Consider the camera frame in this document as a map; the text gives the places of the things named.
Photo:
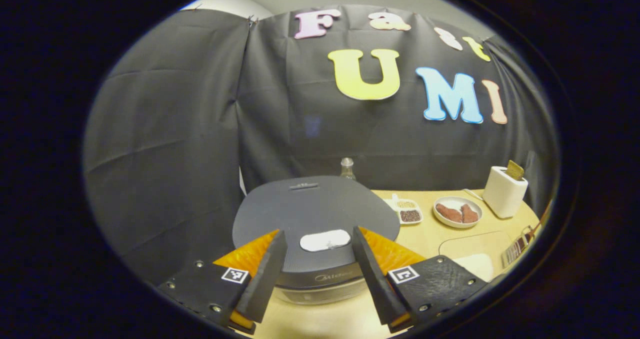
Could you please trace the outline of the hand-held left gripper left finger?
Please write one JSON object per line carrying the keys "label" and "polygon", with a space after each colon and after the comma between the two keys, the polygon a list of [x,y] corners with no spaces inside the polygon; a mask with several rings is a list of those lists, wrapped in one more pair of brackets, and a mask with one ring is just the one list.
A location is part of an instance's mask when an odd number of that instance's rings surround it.
{"label": "hand-held left gripper left finger", "polygon": [[170,303],[206,321],[254,334],[285,262],[285,234],[276,229],[212,261],[198,261],[158,285]]}

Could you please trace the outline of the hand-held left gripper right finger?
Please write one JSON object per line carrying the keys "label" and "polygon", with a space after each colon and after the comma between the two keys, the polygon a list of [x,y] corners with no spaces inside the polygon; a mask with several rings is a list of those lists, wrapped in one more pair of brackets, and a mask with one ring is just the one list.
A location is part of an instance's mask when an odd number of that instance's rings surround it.
{"label": "hand-held left gripper right finger", "polygon": [[423,257],[365,227],[354,226],[351,247],[378,319],[391,333],[439,322],[487,286],[445,255]]}

